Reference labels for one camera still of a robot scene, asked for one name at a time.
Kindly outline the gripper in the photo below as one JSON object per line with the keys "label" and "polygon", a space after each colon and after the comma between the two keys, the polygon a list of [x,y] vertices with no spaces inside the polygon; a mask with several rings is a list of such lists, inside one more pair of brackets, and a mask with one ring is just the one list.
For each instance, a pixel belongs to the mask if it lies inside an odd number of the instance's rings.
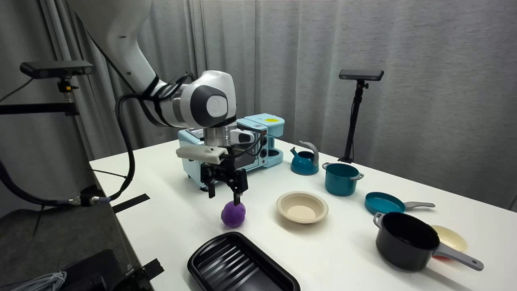
{"label": "gripper", "polygon": [[242,194],[248,189],[248,177],[246,170],[236,165],[237,158],[227,158],[220,164],[202,162],[200,166],[200,180],[207,185],[208,197],[216,195],[216,181],[227,183],[233,192],[233,205],[241,203]]}

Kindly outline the purple plushie ball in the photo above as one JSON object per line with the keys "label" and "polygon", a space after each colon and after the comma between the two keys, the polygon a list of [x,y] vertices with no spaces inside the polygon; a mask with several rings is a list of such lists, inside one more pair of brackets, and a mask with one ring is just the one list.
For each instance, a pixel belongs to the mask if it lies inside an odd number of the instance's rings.
{"label": "purple plushie ball", "polygon": [[247,209],[244,203],[239,203],[235,206],[233,201],[229,201],[221,211],[221,220],[227,227],[239,227],[244,223],[246,213]]}

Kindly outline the white bowl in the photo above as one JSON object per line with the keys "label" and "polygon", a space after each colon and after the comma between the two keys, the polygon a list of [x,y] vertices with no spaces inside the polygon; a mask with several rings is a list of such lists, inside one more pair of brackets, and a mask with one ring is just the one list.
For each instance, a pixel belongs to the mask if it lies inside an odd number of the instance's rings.
{"label": "white bowl", "polygon": [[315,224],[325,219],[328,204],[321,197],[303,191],[284,193],[276,201],[279,214],[299,224]]}

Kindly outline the light blue toy breakfast station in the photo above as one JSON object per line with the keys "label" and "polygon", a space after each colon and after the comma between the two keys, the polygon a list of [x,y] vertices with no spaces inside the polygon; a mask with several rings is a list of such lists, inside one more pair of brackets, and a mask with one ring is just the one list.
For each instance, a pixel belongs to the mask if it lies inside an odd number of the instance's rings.
{"label": "light blue toy breakfast station", "polygon": [[[275,147],[275,139],[283,135],[285,121],[272,114],[256,114],[237,119],[237,127],[242,130],[260,131],[255,138],[262,140],[252,150],[236,158],[235,166],[247,172],[257,168],[269,168],[283,161],[283,152]],[[203,144],[203,129],[184,129],[179,131],[180,147]],[[201,162],[182,159],[183,169],[187,175],[207,192],[208,188],[201,182]]]}

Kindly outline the black ridged tray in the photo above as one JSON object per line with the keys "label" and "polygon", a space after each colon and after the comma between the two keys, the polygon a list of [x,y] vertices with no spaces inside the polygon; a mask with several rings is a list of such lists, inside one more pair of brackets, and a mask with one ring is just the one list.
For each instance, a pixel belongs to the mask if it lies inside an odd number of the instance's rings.
{"label": "black ridged tray", "polygon": [[187,269],[203,291],[301,291],[292,274],[235,231],[205,242]]}

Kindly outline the teal toy kettle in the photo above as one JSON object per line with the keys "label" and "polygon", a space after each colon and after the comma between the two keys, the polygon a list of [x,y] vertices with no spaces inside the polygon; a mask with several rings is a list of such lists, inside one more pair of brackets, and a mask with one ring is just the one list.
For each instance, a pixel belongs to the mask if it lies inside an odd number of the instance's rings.
{"label": "teal toy kettle", "polygon": [[293,158],[290,169],[299,175],[315,175],[319,170],[319,151],[317,147],[310,142],[299,141],[299,143],[307,146],[310,151],[297,152],[295,147],[292,147],[290,152]]}

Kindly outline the black tape strip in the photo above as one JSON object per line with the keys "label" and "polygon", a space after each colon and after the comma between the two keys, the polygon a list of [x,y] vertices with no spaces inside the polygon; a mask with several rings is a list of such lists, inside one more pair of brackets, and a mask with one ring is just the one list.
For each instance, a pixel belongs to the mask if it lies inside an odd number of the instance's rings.
{"label": "black tape strip", "polygon": [[137,197],[123,201],[122,203],[119,203],[116,206],[112,206],[111,209],[113,210],[114,213],[119,213],[128,208],[131,208],[140,203],[143,203],[144,201],[147,201],[147,200],[150,200],[150,197],[148,196],[148,194],[144,193]]}
{"label": "black tape strip", "polygon": [[153,280],[164,271],[165,270],[163,266],[157,258],[153,259],[140,268],[141,277],[146,278],[146,280]]}

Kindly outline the teal pot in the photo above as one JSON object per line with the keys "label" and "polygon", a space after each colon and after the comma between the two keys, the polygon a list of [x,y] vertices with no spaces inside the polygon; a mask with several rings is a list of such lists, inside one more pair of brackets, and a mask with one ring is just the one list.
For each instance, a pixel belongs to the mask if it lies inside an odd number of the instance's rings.
{"label": "teal pot", "polygon": [[355,193],[357,181],[364,177],[363,173],[343,163],[323,163],[325,170],[325,189],[335,196],[350,196]]}

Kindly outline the teal frying pan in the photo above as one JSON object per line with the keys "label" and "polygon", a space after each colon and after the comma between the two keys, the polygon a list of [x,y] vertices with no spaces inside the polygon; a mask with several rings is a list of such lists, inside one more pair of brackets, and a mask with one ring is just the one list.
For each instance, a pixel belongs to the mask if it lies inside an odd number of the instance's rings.
{"label": "teal frying pan", "polygon": [[364,197],[364,206],[371,214],[376,213],[404,213],[417,207],[434,208],[436,205],[430,202],[407,201],[403,202],[397,197],[383,192],[370,192]]}

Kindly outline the grey curtain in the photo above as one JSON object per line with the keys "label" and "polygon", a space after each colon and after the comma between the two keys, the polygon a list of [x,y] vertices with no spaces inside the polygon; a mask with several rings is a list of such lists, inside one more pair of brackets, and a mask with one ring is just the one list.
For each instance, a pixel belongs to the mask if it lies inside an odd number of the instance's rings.
{"label": "grey curtain", "polygon": [[[283,138],[344,152],[354,82],[364,92],[355,162],[517,212],[517,0],[152,0],[139,45],[164,80],[221,70],[238,116],[286,120]],[[77,118],[0,116],[0,160],[24,190],[66,198],[88,161],[125,152],[114,117],[127,89],[65,0],[0,0],[0,98],[24,61],[84,59]]]}

